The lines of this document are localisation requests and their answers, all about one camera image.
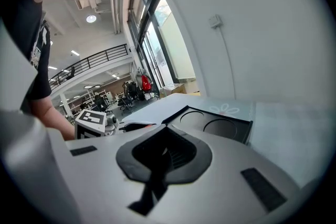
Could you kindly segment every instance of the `black rectangular strip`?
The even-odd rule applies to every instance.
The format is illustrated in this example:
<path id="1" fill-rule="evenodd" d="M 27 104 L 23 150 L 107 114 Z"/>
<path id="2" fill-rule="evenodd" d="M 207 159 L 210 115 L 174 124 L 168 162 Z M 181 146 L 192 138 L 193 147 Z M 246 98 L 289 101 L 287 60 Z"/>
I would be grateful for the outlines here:
<path id="1" fill-rule="evenodd" d="M 240 172 L 268 212 L 282 205 L 286 198 L 255 168 Z"/>
<path id="2" fill-rule="evenodd" d="M 73 156 L 78 156 L 78 155 L 82 155 L 82 154 L 89 153 L 91 151 L 96 151 L 96 150 L 97 148 L 94 146 L 86 146 L 86 147 L 77 148 L 75 150 L 70 150 L 70 153 Z"/>

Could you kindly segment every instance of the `rectangular black tray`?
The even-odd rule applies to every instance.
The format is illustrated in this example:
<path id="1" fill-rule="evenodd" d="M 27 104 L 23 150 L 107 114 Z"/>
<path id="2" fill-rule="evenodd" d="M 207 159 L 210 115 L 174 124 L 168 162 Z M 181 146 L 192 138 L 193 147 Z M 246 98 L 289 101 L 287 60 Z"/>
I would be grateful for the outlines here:
<path id="1" fill-rule="evenodd" d="M 253 121 L 222 116 L 187 105 L 163 120 L 162 124 L 185 126 L 246 144 Z"/>

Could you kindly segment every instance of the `shirt sleeve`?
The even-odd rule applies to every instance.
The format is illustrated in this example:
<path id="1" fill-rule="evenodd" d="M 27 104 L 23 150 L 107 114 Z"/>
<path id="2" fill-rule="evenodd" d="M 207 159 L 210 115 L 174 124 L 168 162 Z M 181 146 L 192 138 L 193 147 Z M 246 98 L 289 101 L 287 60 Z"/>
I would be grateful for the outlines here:
<path id="1" fill-rule="evenodd" d="M 48 65 L 50 54 L 50 32 L 46 27 L 46 44 L 43 45 L 41 50 L 41 56 L 38 63 L 38 74 L 35 78 L 32 91 L 27 96 L 29 100 L 38 100 L 48 97 L 51 94 L 51 89 L 48 80 Z"/>

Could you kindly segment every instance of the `black railing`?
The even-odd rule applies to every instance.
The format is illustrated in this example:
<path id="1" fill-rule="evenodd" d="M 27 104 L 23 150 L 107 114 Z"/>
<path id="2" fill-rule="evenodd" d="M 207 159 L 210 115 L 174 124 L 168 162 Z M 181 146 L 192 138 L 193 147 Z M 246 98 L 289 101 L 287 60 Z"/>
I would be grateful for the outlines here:
<path id="1" fill-rule="evenodd" d="M 83 60 L 80 60 L 73 65 L 67 67 L 60 73 L 49 79 L 51 90 L 56 89 L 62 83 L 72 79 L 78 74 L 83 73 L 93 67 L 101 65 L 102 63 L 118 59 L 120 57 L 128 55 L 126 44 L 119 45 L 107 50 L 103 50 L 94 55 L 91 55 Z"/>

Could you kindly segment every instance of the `white pillar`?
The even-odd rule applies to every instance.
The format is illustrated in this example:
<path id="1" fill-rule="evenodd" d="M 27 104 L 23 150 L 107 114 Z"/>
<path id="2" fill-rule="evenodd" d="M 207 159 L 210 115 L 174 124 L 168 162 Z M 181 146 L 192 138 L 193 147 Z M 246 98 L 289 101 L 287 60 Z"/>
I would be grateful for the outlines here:
<path id="1" fill-rule="evenodd" d="M 70 110 L 70 107 L 69 107 L 68 102 L 67 102 L 67 98 L 65 97 L 64 93 L 61 93 L 59 96 L 61 97 L 62 104 L 63 104 L 63 106 L 65 108 L 65 111 L 67 112 L 68 116 L 73 117 L 73 114 Z"/>

